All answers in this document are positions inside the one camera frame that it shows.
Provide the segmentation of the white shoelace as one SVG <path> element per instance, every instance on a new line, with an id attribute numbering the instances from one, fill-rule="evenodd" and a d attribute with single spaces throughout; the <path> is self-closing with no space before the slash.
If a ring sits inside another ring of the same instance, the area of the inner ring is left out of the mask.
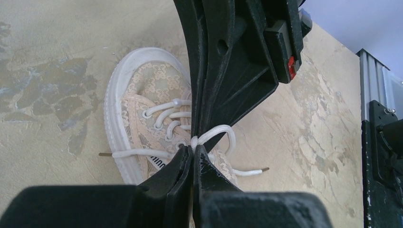
<path id="1" fill-rule="evenodd" d="M 191 113 L 190 112 L 180 112 L 179 108 L 182 106 L 190 106 L 191 102 L 189 100 L 181 100 L 181 99 L 173 99 L 171 102 L 165 103 L 165 104 L 160 104 L 156 105 L 154 107 L 148 108 L 142 112 L 143 118 L 150 118 L 152 114 L 162 111 L 162 113 L 158 116 L 157 121 L 156 121 L 156 128 L 160 129 L 162 126 L 162 121 L 166 117 L 170 118 L 180 118 L 180 117 L 190 117 Z M 166 136 L 166 141 L 170 142 L 173 139 L 173 129 L 177 126 L 180 126 L 184 130 L 189 130 L 190 126 L 189 125 L 184 125 L 181 126 L 181 123 L 179 121 L 174 121 L 172 124 L 169 125 L 167 129 L 167 136 Z M 228 149 L 226 150 L 225 154 L 231 153 L 235 150 L 236 148 L 236 137 L 233 129 L 225 124 L 221 124 L 218 126 L 213 127 L 206 133 L 202 134 L 200 137 L 194 136 L 191 138 L 191 147 L 195 149 L 197 145 L 203 145 L 207 141 L 209 141 L 211 138 L 214 136 L 217 136 L 220 133 L 226 133 L 227 137 L 229 139 L 229 146 Z M 144 155 L 144 156 L 150 156 L 150 157 L 158 157 L 158 158 L 164 158 L 164 159 L 172 159 L 173 158 L 173 153 L 167 152 L 167 151 L 160 151 L 160 150 L 153 150 L 153 149 L 129 149 L 129 150 L 124 150 L 124 151 L 117 151 L 113 153 L 100 153 L 100 156 L 111 156 L 113 158 L 125 158 L 129 156 L 134 156 L 134 155 Z M 251 170 L 251 171 L 239 171 L 234 169 L 233 172 L 237 176 L 253 176 L 253 175 L 259 175 L 265 171 L 268 171 L 269 168 L 264 168 L 260 170 Z"/>

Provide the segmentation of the beige sneaker shoe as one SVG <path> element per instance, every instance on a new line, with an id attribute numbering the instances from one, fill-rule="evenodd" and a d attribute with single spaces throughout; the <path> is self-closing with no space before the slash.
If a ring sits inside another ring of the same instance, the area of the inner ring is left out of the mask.
<path id="1" fill-rule="evenodd" d="M 124 183 L 138 185 L 191 144 L 188 74 L 171 53 L 144 47 L 114 69 L 104 101 L 112 157 Z"/>

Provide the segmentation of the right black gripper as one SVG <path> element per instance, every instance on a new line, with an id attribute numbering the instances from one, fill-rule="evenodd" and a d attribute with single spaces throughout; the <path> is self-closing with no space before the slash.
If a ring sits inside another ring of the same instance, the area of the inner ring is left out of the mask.
<path id="1" fill-rule="evenodd" d="M 192 90 L 192 136 L 234 125 L 288 84 L 312 30 L 304 0 L 175 0 Z"/>

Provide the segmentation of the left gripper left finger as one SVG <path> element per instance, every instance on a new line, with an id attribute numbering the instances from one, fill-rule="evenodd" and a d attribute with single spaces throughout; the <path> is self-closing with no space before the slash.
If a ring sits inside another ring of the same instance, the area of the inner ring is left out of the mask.
<path id="1" fill-rule="evenodd" d="M 34 186 L 1 216 L 3 228 L 187 228 L 191 149 L 139 185 Z"/>

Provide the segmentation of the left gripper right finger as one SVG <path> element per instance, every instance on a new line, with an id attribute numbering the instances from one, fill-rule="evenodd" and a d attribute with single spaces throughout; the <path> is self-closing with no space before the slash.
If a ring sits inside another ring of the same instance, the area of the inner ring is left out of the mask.
<path id="1" fill-rule="evenodd" d="M 330 228 L 321 200 L 307 192 L 243 192 L 195 147 L 193 220 L 197 228 Z"/>

